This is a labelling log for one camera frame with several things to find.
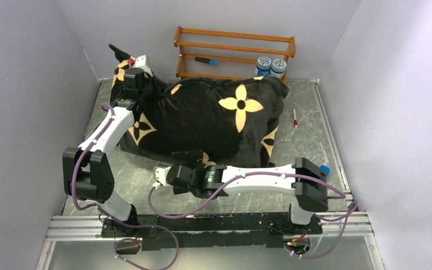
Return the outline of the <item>black pillowcase with beige flowers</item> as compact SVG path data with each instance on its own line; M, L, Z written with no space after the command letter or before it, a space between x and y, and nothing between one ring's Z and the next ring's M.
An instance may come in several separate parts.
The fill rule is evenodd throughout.
M272 76L172 84L151 76L118 148L167 163L175 152L200 150L205 165L267 168L289 91Z

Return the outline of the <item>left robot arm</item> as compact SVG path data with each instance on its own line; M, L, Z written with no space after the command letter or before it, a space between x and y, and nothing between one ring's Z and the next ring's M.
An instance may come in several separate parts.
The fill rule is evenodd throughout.
M123 89L111 103L102 123L78 147L68 147L62 155L64 191L78 210L95 207L116 223L123 236L138 228L135 206L114 190L109 156L120 139L136 122L138 104L152 86L153 73L146 66L130 67L123 73Z

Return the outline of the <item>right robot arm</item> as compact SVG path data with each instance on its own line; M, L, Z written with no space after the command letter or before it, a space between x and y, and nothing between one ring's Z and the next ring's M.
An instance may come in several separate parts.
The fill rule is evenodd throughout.
M315 213L329 208L328 169L304 157L293 164L270 168L240 168L229 165L194 164L156 167L154 176L163 186L170 186L175 195L191 193L200 199L212 200L245 192L290 195L293 204L287 227L301 233Z

